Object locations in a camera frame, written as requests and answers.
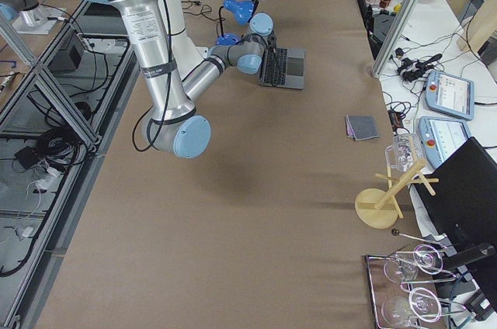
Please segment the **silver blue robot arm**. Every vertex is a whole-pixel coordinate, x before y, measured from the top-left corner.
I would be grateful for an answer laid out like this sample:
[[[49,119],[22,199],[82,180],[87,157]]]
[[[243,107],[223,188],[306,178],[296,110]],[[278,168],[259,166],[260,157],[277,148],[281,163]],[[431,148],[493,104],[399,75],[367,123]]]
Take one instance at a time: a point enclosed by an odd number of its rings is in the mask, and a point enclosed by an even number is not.
[[[259,72],[272,18],[255,13],[240,41],[215,46],[203,56],[188,37],[180,0],[86,1],[111,5],[123,19],[153,101],[141,127],[147,146],[180,158],[202,154],[211,128],[197,114],[195,101],[230,66],[246,74]]]

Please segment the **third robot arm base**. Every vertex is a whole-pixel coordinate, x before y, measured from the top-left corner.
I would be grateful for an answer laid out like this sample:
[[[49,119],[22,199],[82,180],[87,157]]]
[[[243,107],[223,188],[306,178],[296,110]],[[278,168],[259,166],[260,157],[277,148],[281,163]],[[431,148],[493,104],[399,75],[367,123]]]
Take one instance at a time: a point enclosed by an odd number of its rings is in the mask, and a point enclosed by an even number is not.
[[[1,0],[1,14],[19,34],[48,35],[57,20],[50,12],[38,0]]]

